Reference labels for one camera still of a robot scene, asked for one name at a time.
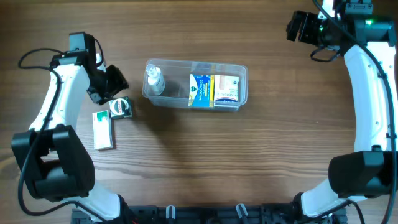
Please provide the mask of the dark green round-logo box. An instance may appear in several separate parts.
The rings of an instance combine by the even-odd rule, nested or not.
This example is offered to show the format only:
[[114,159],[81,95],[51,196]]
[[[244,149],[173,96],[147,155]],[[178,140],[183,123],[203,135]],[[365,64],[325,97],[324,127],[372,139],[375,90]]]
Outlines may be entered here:
[[132,104],[128,96],[110,100],[109,108],[112,119],[123,119],[132,117]]

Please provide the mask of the white sanitizer bottle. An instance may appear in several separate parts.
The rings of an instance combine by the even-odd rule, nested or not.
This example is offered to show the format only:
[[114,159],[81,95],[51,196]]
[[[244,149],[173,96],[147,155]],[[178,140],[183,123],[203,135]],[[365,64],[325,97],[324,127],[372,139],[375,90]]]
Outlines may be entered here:
[[146,66],[147,81],[155,95],[161,95],[165,90],[165,79],[159,67],[153,64]]

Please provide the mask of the blue yellow VapoDrops box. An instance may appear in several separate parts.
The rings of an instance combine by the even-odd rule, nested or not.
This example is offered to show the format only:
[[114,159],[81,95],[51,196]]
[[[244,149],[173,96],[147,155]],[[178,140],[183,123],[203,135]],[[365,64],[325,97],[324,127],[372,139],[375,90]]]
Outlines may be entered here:
[[197,108],[214,107],[214,75],[190,75],[188,105]]

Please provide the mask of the white Hansaplast plaster box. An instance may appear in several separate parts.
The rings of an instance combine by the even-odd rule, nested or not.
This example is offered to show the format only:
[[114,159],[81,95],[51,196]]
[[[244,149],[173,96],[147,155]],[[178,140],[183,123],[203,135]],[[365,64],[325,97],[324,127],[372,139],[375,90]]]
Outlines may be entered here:
[[236,108],[239,101],[239,77],[215,75],[214,106]]

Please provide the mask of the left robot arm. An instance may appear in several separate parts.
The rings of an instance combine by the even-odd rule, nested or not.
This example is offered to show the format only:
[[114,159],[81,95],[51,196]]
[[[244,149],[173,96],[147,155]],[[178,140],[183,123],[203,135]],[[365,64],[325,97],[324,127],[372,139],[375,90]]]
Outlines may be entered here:
[[75,132],[85,93],[102,105],[125,84],[103,54],[94,50],[57,50],[50,65],[50,86],[28,131],[13,136],[11,148],[21,170],[17,198],[30,216],[44,216],[74,205],[94,222],[134,223],[122,196],[96,183],[90,155]]

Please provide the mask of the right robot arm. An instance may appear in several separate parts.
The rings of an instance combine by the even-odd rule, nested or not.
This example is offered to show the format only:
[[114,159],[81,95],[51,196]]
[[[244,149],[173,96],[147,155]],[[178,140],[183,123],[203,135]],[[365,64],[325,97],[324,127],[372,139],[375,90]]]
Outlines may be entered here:
[[295,198],[300,221],[318,219],[351,203],[388,195],[389,218],[397,194],[397,90],[394,23],[353,3],[319,14],[295,11],[287,39],[333,50],[351,80],[356,134],[354,151],[334,157],[328,177]]

